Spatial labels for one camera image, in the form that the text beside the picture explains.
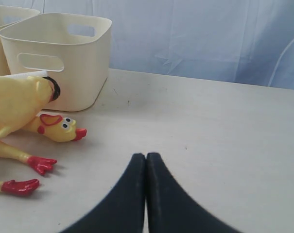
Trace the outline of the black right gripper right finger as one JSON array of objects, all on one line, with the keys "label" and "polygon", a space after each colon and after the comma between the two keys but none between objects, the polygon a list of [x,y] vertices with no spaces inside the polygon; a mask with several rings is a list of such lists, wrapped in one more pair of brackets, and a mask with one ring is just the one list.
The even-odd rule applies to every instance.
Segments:
[{"label": "black right gripper right finger", "polygon": [[146,166],[149,232],[232,232],[232,227],[202,208],[183,190],[169,172],[159,153],[148,153]]}]

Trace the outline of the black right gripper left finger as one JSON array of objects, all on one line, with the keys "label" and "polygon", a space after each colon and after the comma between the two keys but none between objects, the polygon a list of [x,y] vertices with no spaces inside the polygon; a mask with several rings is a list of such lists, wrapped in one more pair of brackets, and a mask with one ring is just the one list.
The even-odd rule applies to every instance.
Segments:
[{"label": "black right gripper left finger", "polygon": [[64,233],[141,233],[145,213],[146,158],[135,153],[124,173],[105,196],[83,218]]}]

